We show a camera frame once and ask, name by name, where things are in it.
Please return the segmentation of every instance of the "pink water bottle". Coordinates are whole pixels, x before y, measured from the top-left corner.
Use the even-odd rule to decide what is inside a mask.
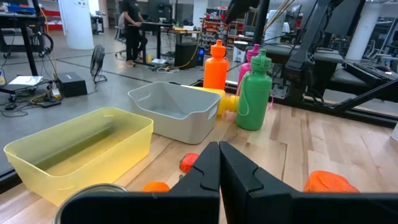
[[[241,84],[244,74],[246,74],[246,72],[251,72],[251,67],[250,67],[251,58],[253,56],[259,55],[259,52],[260,52],[260,45],[258,45],[258,44],[254,44],[254,48],[251,50],[248,50],[248,53],[246,55],[248,62],[244,63],[241,67],[241,70],[239,71],[239,79],[238,79],[238,90],[239,91],[240,91],[239,86]]]

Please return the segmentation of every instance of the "orange bottle lid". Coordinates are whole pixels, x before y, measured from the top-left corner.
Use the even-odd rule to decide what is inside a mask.
[[[211,46],[210,54],[212,56],[224,57],[226,52],[226,47],[223,46],[223,41],[217,40],[215,45]]]

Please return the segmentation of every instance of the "gray floor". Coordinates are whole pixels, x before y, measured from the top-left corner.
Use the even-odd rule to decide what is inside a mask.
[[[71,50],[67,47],[66,40],[61,32],[52,34],[55,42],[55,54],[58,72],[75,72],[86,80],[87,88],[90,93],[94,91],[94,85],[91,79],[90,66],[91,50]],[[177,82],[183,85],[189,85],[200,78],[203,78],[203,67],[196,67],[188,70],[182,70],[177,73],[157,73],[149,68],[138,65],[135,68],[125,66],[125,55],[122,58],[115,58],[114,53],[123,50],[124,45],[114,40],[114,30],[107,30],[105,35],[95,35],[95,44],[101,44],[106,49],[106,56],[103,65],[103,75],[106,75],[108,82],[98,85],[98,92],[88,96],[76,98],[65,98],[60,106],[52,108],[34,108],[26,110],[27,116],[16,118],[7,118],[0,114],[0,149],[16,139],[34,134],[37,131],[49,128],[62,123],[79,115],[83,115],[95,109],[104,106],[115,106],[124,110],[130,110],[130,99],[127,96],[129,90],[133,90],[150,82]],[[148,53],[155,56],[156,39],[155,36],[148,35],[147,44]],[[6,41],[11,43],[12,38],[7,37]],[[21,38],[16,38],[15,44],[21,44]],[[162,51],[173,50],[174,37],[162,35]],[[53,74],[52,64],[48,58],[41,59],[35,54],[36,66],[39,73],[46,75],[46,70],[50,75]],[[16,75],[30,75],[29,64],[25,53],[12,53],[3,67],[7,80],[12,80]],[[238,80],[239,69],[235,68],[228,73],[228,80]],[[0,93],[0,105],[7,103],[8,95]],[[328,100],[342,101],[351,95],[327,90],[325,98]],[[370,108],[382,108],[386,111],[398,111],[395,103],[374,100],[366,103]],[[8,116],[24,115],[24,113],[6,113]],[[4,153],[0,152],[0,173],[11,169]]]

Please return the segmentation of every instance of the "green water bottle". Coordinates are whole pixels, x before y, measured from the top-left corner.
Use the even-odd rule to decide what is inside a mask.
[[[267,75],[271,67],[271,59],[266,56],[265,49],[260,50],[257,57],[251,59],[251,72],[246,72],[241,82],[236,124],[246,130],[261,129],[268,98],[272,88],[272,78]]]

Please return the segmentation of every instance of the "black pants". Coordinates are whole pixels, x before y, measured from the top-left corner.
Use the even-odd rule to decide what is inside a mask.
[[[137,60],[138,53],[144,50],[144,47],[147,45],[147,43],[148,40],[140,35],[139,28],[127,26],[126,60]]]

